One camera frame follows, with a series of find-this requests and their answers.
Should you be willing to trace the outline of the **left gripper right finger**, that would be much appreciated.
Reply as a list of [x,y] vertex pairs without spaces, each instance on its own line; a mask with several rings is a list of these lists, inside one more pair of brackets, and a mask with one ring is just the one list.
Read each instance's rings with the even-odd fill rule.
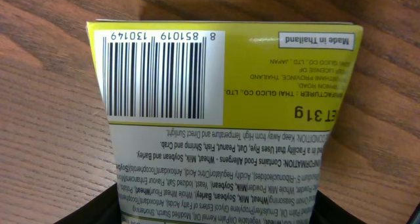
[[310,224],[366,224],[318,191]]

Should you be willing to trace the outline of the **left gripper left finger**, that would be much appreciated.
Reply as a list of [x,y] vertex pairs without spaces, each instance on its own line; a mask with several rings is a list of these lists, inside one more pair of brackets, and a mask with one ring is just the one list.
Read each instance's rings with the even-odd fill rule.
[[122,224],[117,184],[54,224]]

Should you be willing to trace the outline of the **green snack carton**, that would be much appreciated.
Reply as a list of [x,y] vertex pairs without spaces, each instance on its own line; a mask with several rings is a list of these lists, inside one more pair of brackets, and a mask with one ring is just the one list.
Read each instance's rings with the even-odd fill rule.
[[87,23],[122,223],[310,223],[363,28]]

